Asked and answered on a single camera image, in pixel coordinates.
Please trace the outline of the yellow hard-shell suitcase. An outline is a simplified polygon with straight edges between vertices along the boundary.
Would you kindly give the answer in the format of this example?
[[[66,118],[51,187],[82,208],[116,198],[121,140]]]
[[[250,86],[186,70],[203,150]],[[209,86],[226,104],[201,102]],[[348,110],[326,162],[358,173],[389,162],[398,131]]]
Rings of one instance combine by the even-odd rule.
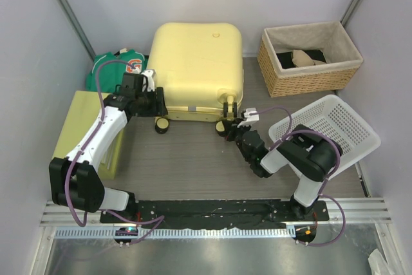
[[[229,23],[165,23],[147,69],[163,88],[165,118],[217,122],[238,115],[244,87],[241,32]]]

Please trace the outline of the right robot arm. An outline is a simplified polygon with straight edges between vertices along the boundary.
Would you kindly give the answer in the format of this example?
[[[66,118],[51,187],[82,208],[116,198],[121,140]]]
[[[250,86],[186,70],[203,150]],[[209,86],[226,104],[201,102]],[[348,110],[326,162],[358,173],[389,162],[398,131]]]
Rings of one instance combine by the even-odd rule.
[[[342,147],[334,140],[302,124],[285,138],[276,142],[274,149],[265,147],[256,130],[242,126],[240,119],[221,120],[215,129],[228,142],[235,142],[249,167],[260,178],[268,178],[283,166],[290,166],[298,175],[298,186],[290,198],[293,217],[305,220],[314,212],[328,176],[340,165]]]

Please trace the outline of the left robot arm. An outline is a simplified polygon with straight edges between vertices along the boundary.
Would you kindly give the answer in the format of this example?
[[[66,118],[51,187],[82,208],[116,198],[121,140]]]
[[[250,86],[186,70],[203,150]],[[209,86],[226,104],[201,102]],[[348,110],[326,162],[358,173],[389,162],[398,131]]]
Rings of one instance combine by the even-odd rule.
[[[98,95],[100,112],[83,139],[63,158],[49,164],[51,197],[55,204],[95,213],[115,211],[124,223],[136,218],[131,194],[104,187],[98,167],[118,134],[132,117],[167,114],[164,90],[155,85],[155,71],[125,73],[122,83],[107,97]]]

